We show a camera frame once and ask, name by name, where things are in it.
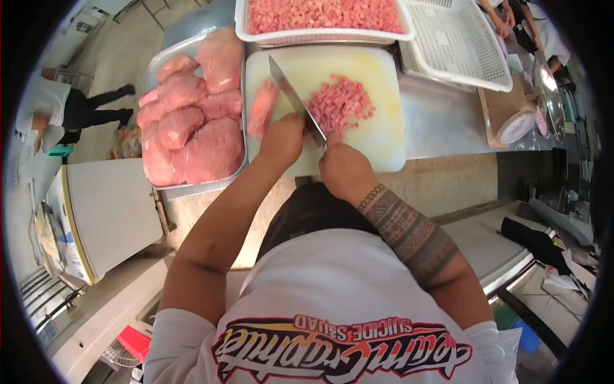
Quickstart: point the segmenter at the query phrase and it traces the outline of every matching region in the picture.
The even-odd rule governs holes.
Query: cutting board
[[[346,144],[361,151],[376,172],[398,171],[405,164],[405,126],[398,91],[397,70],[394,59],[378,48],[321,45],[270,49],[253,53],[246,62],[245,100],[247,118],[252,109],[256,89],[265,79],[273,83],[268,66],[268,55],[284,72],[298,96],[309,100],[311,92],[319,91],[323,82],[333,82],[331,74],[345,75],[352,81],[363,83],[373,106],[377,109],[368,120],[351,119],[358,128],[345,131]],[[283,95],[273,111],[271,122],[294,112]],[[260,151],[260,140],[248,135],[249,161]],[[303,153],[284,173],[285,177],[319,174],[318,161],[322,149],[316,147],[312,137],[303,140]]]

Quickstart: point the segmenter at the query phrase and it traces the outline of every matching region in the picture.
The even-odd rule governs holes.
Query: chef's knife
[[[323,147],[323,149],[326,151],[326,136],[324,136],[324,133],[322,132],[320,127],[318,127],[316,121],[311,115],[311,112],[309,112],[309,109],[305,108],[303,100],[298,97],[297,92],[294,90],[294,88],[286,78],[286,75],[284,75],[284,73],[281,71],[275,60],[273,60],[271,55],[269,55],[269,71],[271,72],[271,76],[273,76],[273,79],[279,86],[279,89],[284,92],[284,95],[286,96],[288,101],[290,101],[290,104],[297,112],[298,116],[305,119],[305,128],[307,128],[307,132],[309,132],[309,134],[313,136],[313,140],[316,141],[316,145],[318,147]]]

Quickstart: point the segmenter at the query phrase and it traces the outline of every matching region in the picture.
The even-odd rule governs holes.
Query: concrete floor
[[[197,9],[193,0],[148,0],[162,25],[170,24]],[[160,51],[163,32],[138,3],[120,16],[121,24],[108,20],[82,52],[74,69],[94,75],[89,95],[97,95],[132,83],[137,96],[142,91],[149,61]],[[124,97],[104,108],[134,108],[137,97]],[[69,163],[104,160],[115,141],[116,123],[90,127],[83,131]],[[464,155],[406,162],[396,173],[378,175],[380,180],[404,201],[428,216],[468,208],[497,198],[497,159],[494,154]],[[293,179],[280,179],[262,203],[247,234],[235,267],[254,264],[260,242],[275,212],[294,190]],[[220,192],[165,202],[168,219],[177,224],[171,235],[175,247],[188,234],[202,212]]]

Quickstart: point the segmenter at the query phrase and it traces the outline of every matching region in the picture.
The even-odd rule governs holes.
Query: diced ham
[[[158,100],[158,90],[159,89],[160,88],[158,87],[154,90],[143,93],[141,97],[139,97],[139,107],[142,107],[143,105],[147,103],[151,103],[152,101]]]
[[[213,31],[203,39],[196,61],[203,67],[203,78],[209,93],[239,89],[243,42],[236,37],[234,27]]]
[[[136,125],[143,129],[148,123],[158,121],[166,113],[159,101],[155,100],[141,107],[136,114]]]
[[[252,109],[247,122],[247,133],[256,139],[262,139],[271,123],[271,116],[279,98],[279,87],[270,80],[265,80],[256,90]]]
[[[203,79],[191,73],[174,73],[166,78],[158,91],[158,101],[166,112],[198,104],[207,96]]]
[[[143,169],[147,179],[155,186],[173,186],[183,182],[175,169],[171,154],[158,140],[158,122],[142,130]]]
[[[162,64],[158,72],[156,72],[156,78],[158,79],[158,83],[162,84],[164,80],[174,73],[184,72],[194,74],[196,68],[198,68],[196,60],[185,53],[180,53]]]
[[[331,78],[337,82],[334,85],[322,83],[319,92],[311,93],[307,108],[325,135],[335,131],[343,137],[345,130],[358,128],[358,123],[349,123],[349,119],[370,119],[375,107],[371,106],[362,83],[335,74]]]
[[[160,119],[158,139],[168,149],[182,149],[194,132],[204,125],[203,110],[187,106],[171,111]]]
[[[243,97],[241,97],[241,92],[236,89],[230,92],[209,95],[202,99],[198,105],[203,109],[207,121],[223,117],[238,120],[243,110]]]
[[[239,122],[229,117],[208,122],[173,154],[177,170],[189,184],[220,180],[233,174],[245,156]]]
[[[250,34],[301,28],[403,33],[393,0],[248,0]]]

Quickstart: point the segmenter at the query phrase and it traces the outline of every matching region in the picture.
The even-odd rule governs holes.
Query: forearm tattoo
[[[358,206],[422,288],[459,251],[446,232],[382,184]]]

